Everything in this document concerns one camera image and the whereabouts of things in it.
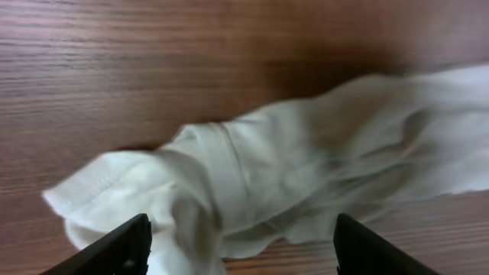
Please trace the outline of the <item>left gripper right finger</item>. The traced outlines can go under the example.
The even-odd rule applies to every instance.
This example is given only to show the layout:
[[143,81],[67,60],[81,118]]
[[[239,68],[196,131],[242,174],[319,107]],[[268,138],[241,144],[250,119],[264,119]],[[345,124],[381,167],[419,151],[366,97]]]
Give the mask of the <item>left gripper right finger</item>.
[[338,275],[439,275],[346,214],[338,215],[333,243]]

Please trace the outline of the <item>white and beige cloth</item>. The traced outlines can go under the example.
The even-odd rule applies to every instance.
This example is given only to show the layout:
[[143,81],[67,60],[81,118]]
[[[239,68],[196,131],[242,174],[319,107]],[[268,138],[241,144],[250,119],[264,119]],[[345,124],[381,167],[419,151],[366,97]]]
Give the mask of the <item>white and beige cloth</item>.
[[488,188],[488,68],[366,76],[151,151],[94,159],[43,196],[85,248],[144,213],[152,274],[222,274],[272,241],[328,240],[336,217]]

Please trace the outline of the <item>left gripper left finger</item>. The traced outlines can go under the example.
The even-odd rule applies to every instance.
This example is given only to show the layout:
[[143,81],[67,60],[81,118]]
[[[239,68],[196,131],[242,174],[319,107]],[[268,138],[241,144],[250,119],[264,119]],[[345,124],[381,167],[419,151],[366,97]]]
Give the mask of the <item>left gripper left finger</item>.
[[40,275],[146,275],[151,223],[138,214]]

